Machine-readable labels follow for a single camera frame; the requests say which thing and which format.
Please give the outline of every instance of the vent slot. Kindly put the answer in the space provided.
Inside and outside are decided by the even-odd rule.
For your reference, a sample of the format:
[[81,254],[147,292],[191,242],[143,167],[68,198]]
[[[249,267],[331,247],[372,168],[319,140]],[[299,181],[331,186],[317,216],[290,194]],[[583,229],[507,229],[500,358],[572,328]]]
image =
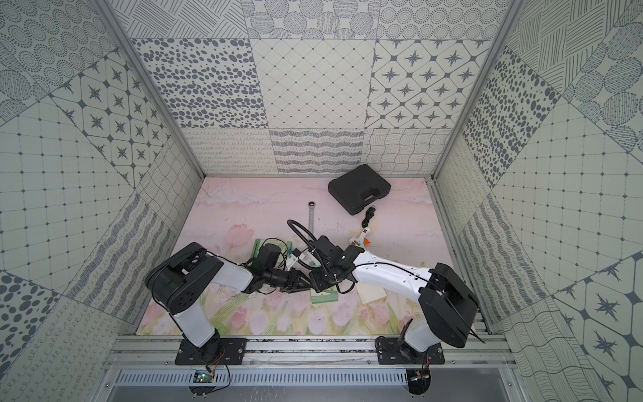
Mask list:
[[[193,383],[195,373],[205,370],[121,370],[116,385],[173,387],[196,385],[216,387],[228,384],[228,373],[217,369],[211,383]],[[390,386],[406,385],[405,369],[234,369],[230,368],[233,387],[257,386]]]

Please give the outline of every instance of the wrench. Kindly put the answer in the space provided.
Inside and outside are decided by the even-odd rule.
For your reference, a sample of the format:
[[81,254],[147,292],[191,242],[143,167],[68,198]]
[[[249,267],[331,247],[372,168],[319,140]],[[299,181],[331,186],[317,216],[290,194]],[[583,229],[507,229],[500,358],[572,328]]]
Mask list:
[[311,233],[314,233],[312,231],[312,224],[314,222],[314,213],[313,213],[314,209],[315,209],[315,202],[314,201],[309,202],[308,203],[308,230],[310,230]]

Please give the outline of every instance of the pink tabletop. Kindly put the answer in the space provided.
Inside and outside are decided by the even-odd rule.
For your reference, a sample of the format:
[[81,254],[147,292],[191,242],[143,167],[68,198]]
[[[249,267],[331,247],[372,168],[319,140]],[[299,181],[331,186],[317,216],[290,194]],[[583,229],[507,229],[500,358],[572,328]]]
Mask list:
[[[174,252],[198,242],[235,262],[250,258],[255,239],[278,237],[303,249],[286,225],[294,219],[308,226],[308,202],[314,209],[315,236],[326,235],[345,248],[359,235],[365,212],[351,216],[328,193],[330,179],[206,178],[179,235]],[[375,201],[367,249],[381,257],[413,266],[452,266],[424,179],[388,179],[390,193]],[[222,334],[397,334],[420,307],[391,291],[363,305],[355,290],[336,302],[311,304],[309,292],[246,295],[210,284],[200,303]],[[179,334],[167,313],[153,301],[138,334]]]

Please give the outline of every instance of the patterned wall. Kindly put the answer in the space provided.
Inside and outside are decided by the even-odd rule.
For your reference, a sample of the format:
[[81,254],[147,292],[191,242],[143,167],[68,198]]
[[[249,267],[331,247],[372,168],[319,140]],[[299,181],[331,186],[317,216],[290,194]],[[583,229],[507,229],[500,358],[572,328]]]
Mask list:
[[535,401],[643,396],[642,27],[637,0],[530,0],[439,177]]
[[0,15],[0,400],[85,400],[201,178],[86,1]]
[[111,3],[206,173],[403,176],[435,168],[427,135],[458,122],[510,1]]

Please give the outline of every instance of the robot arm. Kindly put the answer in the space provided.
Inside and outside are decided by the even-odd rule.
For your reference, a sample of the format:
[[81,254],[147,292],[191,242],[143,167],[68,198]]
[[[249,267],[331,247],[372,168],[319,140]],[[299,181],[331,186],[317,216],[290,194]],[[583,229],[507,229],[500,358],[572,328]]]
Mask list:
[[375,284],[420,304],[424,319],[412,321],[400,337],[405,355],[423,353],[440,341],[464,347],[478,311],[478,299],[449,266],[416,268],[353,245],[342,250],[326,236],[316,239],[309,233],[308,240],[294,228],[298,226],[307,232],[303,226],[294,221],[288,223],[319,262],[309,277],[299,270],[276,268],[281,249],[274,244],[263,245],[257,257],[249,262],[234,264],[192,243],[150,272],[145,285],[196,348],[205,348],[219,339],[198,302],[210,282],[244,293],[257,291],[268,283],[282,292],[293,293],[308,289],[321,292],[343,280]]

